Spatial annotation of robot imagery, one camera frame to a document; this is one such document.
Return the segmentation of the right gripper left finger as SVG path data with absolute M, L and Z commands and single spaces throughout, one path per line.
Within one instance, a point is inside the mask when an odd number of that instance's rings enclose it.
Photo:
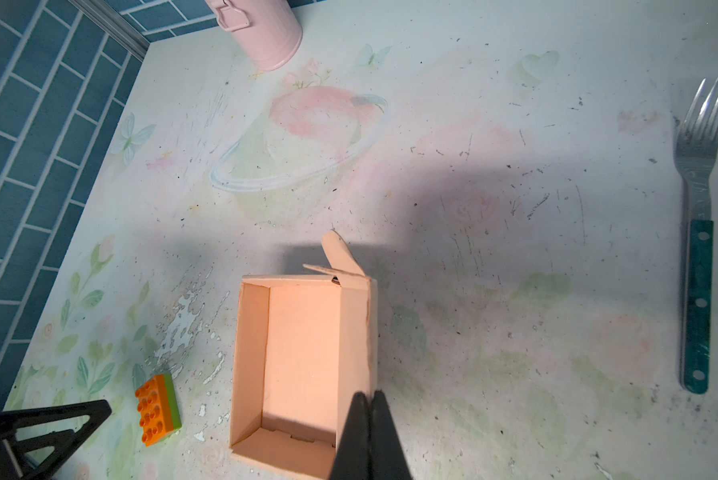
M 369 480 L 370 409 L 364 392 L 353 395 L 329 480 Z

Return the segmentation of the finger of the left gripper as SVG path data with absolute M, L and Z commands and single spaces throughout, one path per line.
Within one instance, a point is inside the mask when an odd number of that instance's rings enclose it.
M 106 400 L 0 412 L 0 479 L 51 479 L 111 416 Z

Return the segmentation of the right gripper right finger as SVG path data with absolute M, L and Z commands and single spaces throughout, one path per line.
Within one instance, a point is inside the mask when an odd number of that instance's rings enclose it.
M 370 474 L 374 480 L 411 480 L 385 394 L 376 391 L 370 406 Z

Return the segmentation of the orange paper box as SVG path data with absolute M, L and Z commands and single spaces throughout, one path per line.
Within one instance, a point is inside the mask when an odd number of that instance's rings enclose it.
M 377 386 L 377 283 L 335 231 L 328 267 L 241 280 L 230 409 L 232 455 L 325 479 L 355 393 Z

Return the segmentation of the orange toy brick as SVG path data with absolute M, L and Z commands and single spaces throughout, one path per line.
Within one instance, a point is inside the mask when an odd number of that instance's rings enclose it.
M 182 427 L 173 378 L 155 375 L 135 390 L 141 442 L 150 447 Z

